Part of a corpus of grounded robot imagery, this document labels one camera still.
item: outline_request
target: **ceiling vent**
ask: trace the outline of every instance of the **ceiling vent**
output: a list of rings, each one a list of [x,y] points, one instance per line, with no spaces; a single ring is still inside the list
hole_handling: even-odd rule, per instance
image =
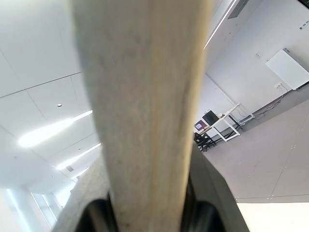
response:
[[[67,167],[67,170],[68,170],[69,172],[72,172],[74,169],[73,169],[71,166],[68,166],[68,167]]]
[[[232,13],[230,14],[230,16],[227,19],[238,17],[238,15],[242,11],[242,9],[245,7],[245,5],[248,3],[248,1],[249,0],[239,0],[236,7],[234,8],[234,10],[232,11]]]

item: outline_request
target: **fluorescent light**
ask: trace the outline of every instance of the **fluorescent light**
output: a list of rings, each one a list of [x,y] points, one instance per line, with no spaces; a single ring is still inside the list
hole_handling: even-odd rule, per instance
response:
[[[61,164],[59,164],[56,169],[57,170],[62,170],[62,169],[65,169],[66,167],[68,167],[69,165],[73,164],[74,162],[76,162],[78,159],[80,159],[82,156],[86,155],[87,153],[89,153],[90,151],[96,149],[97,147],[99,147],[101,144],[97,144],[95,146],[93,146],[92,148],[84,151],[82,154],[78,155],[78,156],[75,156],[71,159],[68,159],[64,162],[62,162]]]
[[[235,3],[237,2],[237,0],[234,0],[233,3],[230,5],[230,7],[228,8],[227,12],[225,13],[225,15],[223,16],[223,18],[221,19],[221,21],[219,22],[218,26],[216,27],[216,29],[213,31],[213,33],[211,34],[211,36],[209,37],[208,41],[206,42],[204,49],[207,47],[207,45],[209,44],[209,42],[211,41],[211,39],[213,38],[213,36],[215,35],[215,33],[217,32],[217,30],[219,29],[219,27],[221,26],[221,24],[223,23],[223,21],[225,20],[225,18],[227,17],[228,13],[232,10],[233,6],[235,5]]]
[[[13,205],[15,206],[16,208],[16,211],[18,212],[23,224],[25,225],[26,229],[28,232],[31,232],[30,228],[29,228],[29,225],[28,223],[26,222],[26,219],[24,217],[24,215],[22,214],[22,212],[20,211],[20,209],[18,208],[18,205],[17,205],[17,202],[12,194],[12,191],[10,189],[7,188],[7,191],[8,191],[8,194],[9,194],[9,197],[11,198],[11,201],[13,202]]]
[[[89,110],[89,111],[87,111],[85,113],[82,113],[81,115],[78,115],[78,116],[72,118],[72,120],[73,120],[73,122],[75,122],[75,121],[77,121],[77,120],[79,120],[79,119],[81,119],[83,117],[86,117],[86,116],[88,116],[90,114],[92,114],[92,110]]]
[[[85,170],[81,171],[80,173],[78,173],[77,175],[75,175],[74,177],[71,178],[71,180],[74,180],[75,178],[79,177],[80,175],[84,174],[84,172],[86,172],[89,168],[86,168]]]
[[[51,125],[47,125],[41,128],[38,128],[36,130],[33,130],[24,136],[22,136],[18,143],[23,147],[31,147],[35,146],[36,144],[39,144],[54,135],[58,134],[59,132],[63,131],[65,128],[70,126],[73,122],[86,117],[87,115],[91,114],[92,110],[87,111],[85,113],[82,113],[81,115],[78,115],[74,118],[65,119],[60,122],[56,122]]]

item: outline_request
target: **black chair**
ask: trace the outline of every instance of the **black chair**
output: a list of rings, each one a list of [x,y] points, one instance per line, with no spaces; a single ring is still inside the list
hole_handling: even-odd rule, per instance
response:
[[[206,133],[200,135],[195,132],[194,142],[196,142],[200,151],[207,151],[207,148],[210,147],[210,145],[216,145],[216,142],[212,140],[212,138],[210,138]]]

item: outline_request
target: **white desk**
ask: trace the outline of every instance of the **white desk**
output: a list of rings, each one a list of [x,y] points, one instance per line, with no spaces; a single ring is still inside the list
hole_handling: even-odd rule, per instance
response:
[[[239,107],[240,106],[240,103],[238,103],[237,105],[235,105],[233,108],[231,108],[231,109],[229,109],[225,114],[224,114],[224,116],[223,117],[221,117],[218,121],[216,121],[214,124],[212,124],[211,126],[209,126],[209,127],[206,127],[203,131],[201,131],[201,132],[199,132],[199,134],[204,134],[204,133],[206,133],[207,131],[209,131],[209,130],[211,130],[211,129],[214,129],[216,132],[217,132],[217,134],[225,141],[225,142],[227,142],[227,141],[229,141],[230,139],[233,139],[233,138],[235,138],[236,136],[239,136],[240,135],[240,133],[231,125],[231,124],[229,124],[228,123],[228,121],[226,121],[226,117],[228,117],[237,107]],[[232,130],[236,133],[236,134],[234,134],[233,136],[231,136],[231,137],[228,137],[228,138],[224,138],[224,136],[215,128],[215,126],[216,125],[218,125],[220,122],[222,122],[222,121],[224,121],[230,128],[232,128]]]

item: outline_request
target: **ceiling panel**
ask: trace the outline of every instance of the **ceiling panel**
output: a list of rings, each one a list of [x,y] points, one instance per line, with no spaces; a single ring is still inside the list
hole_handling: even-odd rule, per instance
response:
[[[0,187],[16,188],[49,175],[52,166],[0,127]]]
[[[92,115],[88,115],[32,149],[46,159],[95,132]]]
[[[89,152],[87,155],[81,157],[79,160],[77,160],[74,164],[71,165],[71,167],[74,170],[82,169],[84,170],[87,167],[90,167],[94,161],[101,155],[102,147],[98,147],[97,149]]]
[[[27,90],[49,123],[77,116],[79,111],[70,77]]]
[[[72,77],[73,87],[76,93],[77,103],[82,111],[88,111],[91,109],[88,95],[85,89],[83,75],[81,73],[73,75]]]
[[[46,125],[45,118],[25,91],[1,98],[0,109],[0,125],[16,138]]]
[[[25,87],[71,74],[51,0],[2,0],[0,47]]]
[[[0,97],[23,89],[16,74],[0,51]]]
[[[70,178],[59,171],[53,170],[50,176],[44,176],[40,180],[27,185],[27,188],[30,192],[48,194],[67,186],[70,182],[73,182]]]
[[[56,14],[56,22],[59,29],[62,45],[64,48],[68,69],[70,73],[81,71],[78,54],[73,39],[73,25],[70,16],[70,7],[68,0],[52,0],[53,10]]]
[[[97,134],[92,134],[81,141],[72,144],[71,146],[67,147],[66,149],[63,149],[59,153],[49,157],[47,160],[50,162],[52,165],[57,166],[61,162],[70,159],[74,156],[77,156],[86,150],[90,149],[91,147],[97,145],[99,143]],[[93,151],[89,152],[88,154],[85,155],[85,157],[90,157],[92,154],[97,154],[100,152],[102,146],[94,149]]]

